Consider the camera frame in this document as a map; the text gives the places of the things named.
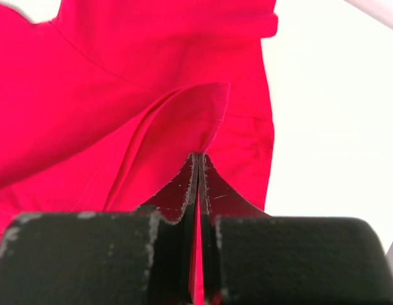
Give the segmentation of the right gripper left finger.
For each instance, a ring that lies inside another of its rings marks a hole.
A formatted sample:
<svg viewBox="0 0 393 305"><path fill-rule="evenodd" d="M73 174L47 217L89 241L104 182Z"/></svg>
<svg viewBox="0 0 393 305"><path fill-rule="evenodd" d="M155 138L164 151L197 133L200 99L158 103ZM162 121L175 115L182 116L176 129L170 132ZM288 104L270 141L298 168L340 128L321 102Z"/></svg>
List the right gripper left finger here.
<svg viewBox="0 0 393 305"><path fill-rule="evenodd" d="M0 240L0 304L190 304L198 163L133 212L20 214Z"/></svg>

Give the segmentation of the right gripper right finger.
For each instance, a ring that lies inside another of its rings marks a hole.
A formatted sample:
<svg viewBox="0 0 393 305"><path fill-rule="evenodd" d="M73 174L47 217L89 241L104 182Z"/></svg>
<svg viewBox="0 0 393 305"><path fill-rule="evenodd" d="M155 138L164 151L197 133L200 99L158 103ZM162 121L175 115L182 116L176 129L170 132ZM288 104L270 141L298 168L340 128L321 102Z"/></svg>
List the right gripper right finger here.
<svg viewBox="0 0 393 305"><path fill-rule="evenodd" d="M199 156L206 304L393 304L378 236L353 217L273 217Z"/></svg>

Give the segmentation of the red t shirt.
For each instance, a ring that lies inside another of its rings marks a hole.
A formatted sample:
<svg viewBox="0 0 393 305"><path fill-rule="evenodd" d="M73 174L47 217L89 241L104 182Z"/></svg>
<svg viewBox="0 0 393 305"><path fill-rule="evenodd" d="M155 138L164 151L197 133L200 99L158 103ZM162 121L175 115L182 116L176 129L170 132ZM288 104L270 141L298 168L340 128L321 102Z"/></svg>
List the red t shirt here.
<svg viewBox="0 0 393 305"><path fill-rule="evenodd" d="M133 212L193 154L263 211L274 1L0 3L0 240L22 213ZM190 304L204 299L198 183Z"/></svg>

